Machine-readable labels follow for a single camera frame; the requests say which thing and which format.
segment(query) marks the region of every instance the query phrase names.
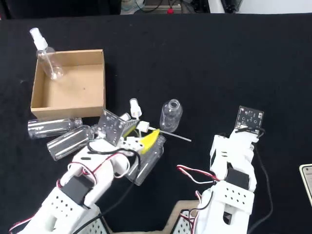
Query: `circuit board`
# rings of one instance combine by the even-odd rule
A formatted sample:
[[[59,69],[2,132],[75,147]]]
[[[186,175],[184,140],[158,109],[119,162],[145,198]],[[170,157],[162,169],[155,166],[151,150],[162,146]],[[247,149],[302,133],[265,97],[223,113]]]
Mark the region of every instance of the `circuit board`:
[[[263,111],[255,110],[245,106],[239,106],[237,119],[235,123],[236,129],[241,128],[254,128],[247,130],[246,132],[259,134],[259,128],[261,128],[263,120]]]

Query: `spray nozzle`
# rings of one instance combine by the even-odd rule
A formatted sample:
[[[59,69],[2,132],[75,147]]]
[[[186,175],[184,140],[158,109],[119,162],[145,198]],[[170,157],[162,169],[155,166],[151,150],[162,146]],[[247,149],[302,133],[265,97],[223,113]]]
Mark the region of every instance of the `spray nozzle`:
[[[29,32],[34,39],[35,46],[38,50],[45,50],[48,47],[47,41],[41,35],[38,28],[32,28]]]

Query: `plastic bottle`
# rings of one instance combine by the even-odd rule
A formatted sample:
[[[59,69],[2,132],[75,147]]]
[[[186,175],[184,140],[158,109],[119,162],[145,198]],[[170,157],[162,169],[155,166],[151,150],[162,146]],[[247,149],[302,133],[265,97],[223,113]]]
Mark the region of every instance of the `plastic bottle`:
[[[177,99],[171,99],[162,106],[160,129],[169,133],[174,132],[183,113],[182,106]]]
[[[31,139],[59,136],[81,125],[81,118],[56,120],[32,119],[28,121],[28,134]]]
[[[164,153],[163,145],[165,142],[166,138],[162,135],[159,135],[151,149],[149,149],[149,151],[147,151],[145,154],[141,155],[141,170],[137,178],[137,161],[134,162],[126,177],[137,186],[140,186]]]
[[[48,142],[47,147],[54,161],[57,161],[85,146],[94,134],[93,128],[82,125]]]
[[[48,47],[48,43],[41,35],[38,28],[32,28],[30,31],[37,48],[38,63],[42,66],[47,77],[58,79],[64,75],[63,69],[55,56],[55,50]]]

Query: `cardboard box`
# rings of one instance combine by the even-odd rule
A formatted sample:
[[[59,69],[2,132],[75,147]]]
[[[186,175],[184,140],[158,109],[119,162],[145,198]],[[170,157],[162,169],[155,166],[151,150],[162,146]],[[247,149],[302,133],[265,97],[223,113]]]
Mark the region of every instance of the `cardboard box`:
[[[47,77],[37,62],[30,109],[37,118],[97,117],[105,107],[103,50],[56,52],[64,76]]]

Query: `clear plastic bottle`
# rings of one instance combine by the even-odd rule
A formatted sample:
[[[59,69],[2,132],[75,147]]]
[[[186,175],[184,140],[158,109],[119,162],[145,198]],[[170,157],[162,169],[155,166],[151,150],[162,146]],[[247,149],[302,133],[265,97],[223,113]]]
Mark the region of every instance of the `clear plastic bottle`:
[[[148,152],[141,155],[141,170],[136,178],[138,161],[136,160],[132,167],[130,168],[126,177],[134,182],[137,186],[140,186],[151,170],[155,167],[156,163],[164,153],[164,143],[166,138],[162,135],[159,135],[155,144],[149,149]]]
[[[32,28],[29,32],[37,47],[38,63],[43,68],[47,77],[51,79],[61,78],[64,75],[64,71],[56,58],[55,50],[52,47],[48,47],[48,43],[38,28]]]
[[[160,129],[169,133],[174,132],[183,113],[182,106],[177,99],[171,99],[162,106]]]
[[[32,119],[28,121],[28,134],[31,139],[59,136],[81,125],[81,118]]]
[[[54,161],[57,161],[85,146],[94,134],[93,128],[82,125],[48,142],[47,147]]]

